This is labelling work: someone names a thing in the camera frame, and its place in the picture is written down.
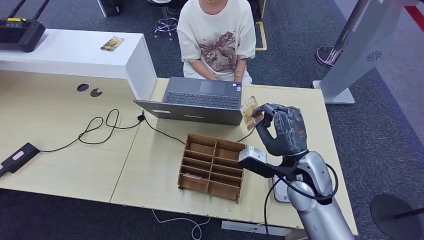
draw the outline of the laptop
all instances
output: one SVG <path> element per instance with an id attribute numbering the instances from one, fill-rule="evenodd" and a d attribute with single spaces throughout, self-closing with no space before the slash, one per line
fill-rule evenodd
<path id="1" fill-rule="evenodd" d="M 240 82 L 171 77 L 162 102 L 134 100 L 159 119 L 240 125 Z"/>

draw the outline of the wooden organizer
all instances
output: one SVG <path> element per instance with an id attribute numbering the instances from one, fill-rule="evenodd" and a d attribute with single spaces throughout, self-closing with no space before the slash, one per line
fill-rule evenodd
<path id="1" fill-rule="evenodd" d="M 178 188 L 239 203 L 243 170 L 239 153 L 246 145 L 189 133 L 178 175 Z"/>

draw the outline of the robotic arm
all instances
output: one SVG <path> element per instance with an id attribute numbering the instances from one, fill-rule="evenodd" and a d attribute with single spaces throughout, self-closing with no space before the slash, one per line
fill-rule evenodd
<path id="1" fill-rule="evenodd" d="M 287 184 L 288 198 L 299 214 L 308 239 L 353 240 L 334 198 L 339 185 L 336 173 L 319 153 L 308 150 L 301 111 L 293 106 L 266 103 L 256 108 L 252 117 L 262 112 L 264 119 L 256 125 L 257 133 L 268 153 L 282 156 L 282 163 L 279 166 L 267 163 L 267 154 L 250 146 L 240 152 L 239 165 L 265 178 L 276 175 Z M 276 138 L 267 129 L 272 121 Z M 327 167 L 335 177 L 334 190 Z M 297 175 L 302 175 L 303 180 L 297 180 Z"/>

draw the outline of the floor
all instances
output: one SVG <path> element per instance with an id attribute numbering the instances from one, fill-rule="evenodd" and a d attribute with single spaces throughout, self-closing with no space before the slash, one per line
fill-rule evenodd
<path id="1" fill-rule="evenodd" d="M 42 1 L 27 0 L 18 16 L 32 16 Z M 17 2 L 0 0 L 0 16 L 6 16 Z M 321 80 L 328 69 L 315 60 L 314 52 L 334 43 L 354 4 L 354 0 L 321 0 L 319 4 L 268 0 L 263 19 L 268 50 L 258 51 L 247 66 L 253 83 L 310 88 L 313 80 Z M 153 37 L 152 26 L 161 18 L 161 10 L 144 0 L 128 0 L 126 5 L 121 16 L 104 18 L 95 0 L 55 0 L 39 20 L 51 29 L 144 33 L 158 77 L 182 76 L 177 39 Z M 424 33 L 403 12 L 390 57 L 351 86 L 356 104 L 327 106 L 359 240 L 388 239 L 370 215 L 370 202 L 376 195 L 393 194 L 423 207 L 422 43 Z M 159 212 L 162 219 L 176 216 L 186 215 Z M 0 190 L 0 240 L 159 240 L 170 236 L 185 240 L 190 239 L 192 227 L 183 221 L 158 224 L 142 208 Z M 220 227 L 218 219 L 202 226 L 202 239 L 280 239 Z"/>

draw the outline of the stool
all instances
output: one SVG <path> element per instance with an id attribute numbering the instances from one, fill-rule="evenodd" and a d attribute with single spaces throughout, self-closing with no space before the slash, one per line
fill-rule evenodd
<path id="1" fill-rule="evenodd" d="M 154 37 L 158 38 L 158 32 L 168 33 L 169 40 L 173 41 L 174 37 L 172 31 L 177 31 L 178 19 L 174 17 L 168 17 L 168 6 L 171 5 L 172 0 L 146 0 L 150 5 L 154 7 L 162 8 L 163 19 L 156 23 L 154 30 Z"/>

